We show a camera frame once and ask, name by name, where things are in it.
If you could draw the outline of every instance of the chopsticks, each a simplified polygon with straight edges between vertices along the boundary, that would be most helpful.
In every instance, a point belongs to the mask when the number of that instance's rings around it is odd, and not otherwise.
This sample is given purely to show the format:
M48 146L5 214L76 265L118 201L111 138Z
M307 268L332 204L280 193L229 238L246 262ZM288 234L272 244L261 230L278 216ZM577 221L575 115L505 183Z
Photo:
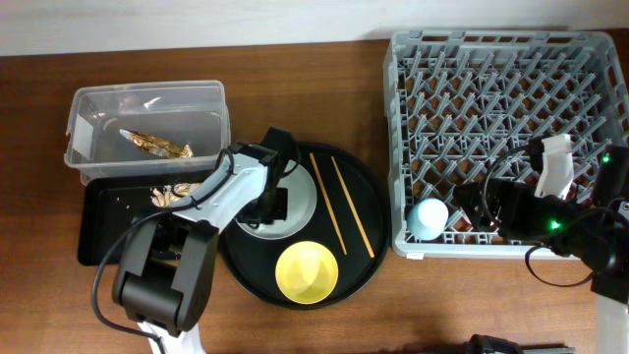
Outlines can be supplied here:
M345 198L347 198L347 203L350 205L350 209L352 210L352 214L354 214L354 219L356 220L356 224L358 224L358 229L361 231L361 235L363 236L363 242L365 242L365 247L367 247L367 252L370 253L370 257L373 258L373 250L372 244L370 240L367 238L367 234L365 233L365 229L363 228L363 223L361 219L358 217L358 213L356 212L356 208L354 207L354 202L352 201L352 197L350 196L350 192L347 190L345 186L345 181L343 180L343 176L341 175L341 171L339 171L338 166L336 165L336 160L334 156L332 157L332 163L334 163L334 168L336 169L336 174L338 175L339 181L341 181L341 186L343 187L343 192L345 193Z
M338 236L338 240L341 242L341 247L343 248L343 254L347 256L347 250L345 249L345 243L343 242L343 236L341 236L341 230L338 229L338 223L336 222L336 216L334 216L334 210L332 210L332 205L330 204L330 199L327 197L327 192L325 192L325 187L323 186L323 180L321 179L321 175L318 173L318 167L316 166L315 156L311 152L311 161L313 162L314 174L316 174L316 180L318 181L319 186L321 187L321 191L323 192L323 199L325 200L325 205L327 206L327 211L330 213L330 218L332 219L332 224L334 224L334 230L336 230L336 235Z

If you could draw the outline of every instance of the gray dish rack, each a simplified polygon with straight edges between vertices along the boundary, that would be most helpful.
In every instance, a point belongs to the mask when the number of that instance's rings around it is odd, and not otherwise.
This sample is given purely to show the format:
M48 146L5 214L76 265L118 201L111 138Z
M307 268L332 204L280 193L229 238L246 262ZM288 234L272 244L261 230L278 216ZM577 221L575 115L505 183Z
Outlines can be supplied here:
M568 133L571 194L588 203L605 146L629 140L627 88L603 32L397 32L383 71L392 246L409 259L522 258L531 245L475 231L453 204L453 187L480 181L489 163L530 137ZM539 174L520 153L495 177L536 183ZM406 227L408 211L425 198L443 200L450 213L445 232L428 242Z

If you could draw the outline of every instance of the clear plastic container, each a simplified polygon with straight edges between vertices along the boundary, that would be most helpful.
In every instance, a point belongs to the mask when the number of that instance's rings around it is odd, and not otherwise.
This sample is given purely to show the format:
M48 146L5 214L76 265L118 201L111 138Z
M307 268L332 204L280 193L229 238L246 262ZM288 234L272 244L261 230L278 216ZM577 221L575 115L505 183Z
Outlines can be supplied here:
M190 145L194 157L164 159L144 152L120 129ZM212 169L230 144L225 90L218 81L129 84L81 88L66 135L66 164L81 181Z

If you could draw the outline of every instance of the white cup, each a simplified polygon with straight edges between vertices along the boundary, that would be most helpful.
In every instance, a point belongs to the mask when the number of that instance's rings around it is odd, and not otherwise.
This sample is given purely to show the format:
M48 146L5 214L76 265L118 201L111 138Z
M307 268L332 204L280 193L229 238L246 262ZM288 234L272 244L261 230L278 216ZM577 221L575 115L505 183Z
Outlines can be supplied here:
M430 241L439 237L448 220L448 207L434 198L426 199L411 209L406 217L409 231L415 238Z

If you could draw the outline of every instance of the white object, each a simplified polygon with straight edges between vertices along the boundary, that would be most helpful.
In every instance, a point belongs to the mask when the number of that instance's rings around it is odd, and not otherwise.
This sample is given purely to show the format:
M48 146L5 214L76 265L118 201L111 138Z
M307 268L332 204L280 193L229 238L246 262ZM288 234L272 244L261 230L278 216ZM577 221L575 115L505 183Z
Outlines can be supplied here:
M293 166L295 162L289 161L286 171L290 171ZM288 190L286 220L275 220L270 225L261 224L256 229L238 223L250 235L265 240L283 239L301 230L313 217L316 209L316 186L306 168L297 166L290 175L279 180L277 187Z
M535 196L548 195L566 199L574 179L572 166L572 142L567 134L559 134L542 140L543 170L535 189Z
M413 206L406 220L413 236L422 241L434 240L445 228L448 208L438 199L426 199Z
M138 323L140 328L147 332L157 334L166 349L166 354L205 354L200 345L199 324L187 332L181 332L178 337L168 334L168 330L147 322ZM149 339L150 349L153 354L160 354L159 347L154 340Z
M597 296L599 353L629 353L629 314L627 304Z
M626 28L628 13L618 0L8 0L0 55L382 39L417 26Z
M166 159L142 151L120 130L190 145L194 157ZM81 88L75 93L66 135L66 164L81 180L212 169L230 145L225 89L218 81L129 84Z
M424 259L424 254L421 252L409 252L408 254L406 254L406 259L407 260L423 260Z

